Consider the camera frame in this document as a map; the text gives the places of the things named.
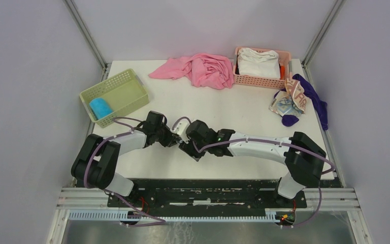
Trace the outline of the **green plastic basket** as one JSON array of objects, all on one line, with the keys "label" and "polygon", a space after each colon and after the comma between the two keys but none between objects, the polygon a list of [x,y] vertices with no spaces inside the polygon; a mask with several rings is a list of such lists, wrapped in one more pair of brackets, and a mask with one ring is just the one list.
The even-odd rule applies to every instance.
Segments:
[{"label": "green plastic basket", "polygon": [[[150,102],[144,83],[133,69],[126,69],[79,93],[79,98],[91,121],[101,128],[113,123],[113,118],[126,116]],[[111,109],[97,116],[91,102],[102,99]]]}]

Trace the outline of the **blue towel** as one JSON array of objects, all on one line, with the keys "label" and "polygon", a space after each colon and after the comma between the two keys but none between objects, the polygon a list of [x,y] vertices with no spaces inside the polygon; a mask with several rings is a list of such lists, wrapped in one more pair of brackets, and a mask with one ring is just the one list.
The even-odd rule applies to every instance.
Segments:
[{"label": "blue towel", "polygon": [[113,110],[104,98],[95,98],[91,100],[89,106],[92,109],[97,120],[102,119],[113,113]]}]

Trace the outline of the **beige rabbit print towel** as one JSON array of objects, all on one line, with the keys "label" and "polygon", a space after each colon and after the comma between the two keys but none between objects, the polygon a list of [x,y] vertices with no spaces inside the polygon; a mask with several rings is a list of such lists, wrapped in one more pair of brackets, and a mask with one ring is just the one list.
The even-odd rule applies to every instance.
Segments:
[{"label": "beige rabbit print towel", "polygon": [[300,81],[294,79],[285,79],[285,91],[280,90],[273,98],[269,110],[279,114],[300,116],[306,112],[308,98],[305,96],[304,88]]}]

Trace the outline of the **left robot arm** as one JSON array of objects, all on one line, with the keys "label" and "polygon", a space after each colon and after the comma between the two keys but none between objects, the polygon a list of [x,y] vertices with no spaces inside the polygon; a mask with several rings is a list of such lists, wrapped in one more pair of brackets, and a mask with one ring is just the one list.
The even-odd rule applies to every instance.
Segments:
[{"label": "left robot arm", "polygon": [[145,120],[140,120],[129,131],[102,137],[90,134],[86,137],[71,167],[71,175],[85,188],[98,188],[115,195],[128,207],[139,202],[136,184],[116,172],[118,158],[133,150],[144,149],[155,143],[172,147],[180,141],[178,134],[167,125],[167,118],[150,111]]}]

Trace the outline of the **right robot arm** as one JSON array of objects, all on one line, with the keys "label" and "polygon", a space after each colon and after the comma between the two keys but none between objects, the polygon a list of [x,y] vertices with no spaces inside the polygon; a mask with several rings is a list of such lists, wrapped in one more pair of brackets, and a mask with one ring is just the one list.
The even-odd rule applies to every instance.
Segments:
[{"label": "right robot arm", "polygon": [[305,188],[320,186],[326,155],[310,137],[295,132],[291,137],[259,137],[231,129],[218,131],[205,122],[176,122],[172,132],[177,134],[179,148],[199,161],[205,153],[217,157],[253,157],[281,163],[288,173],[279,180],[273,201],[287,207],[297,193]]}]

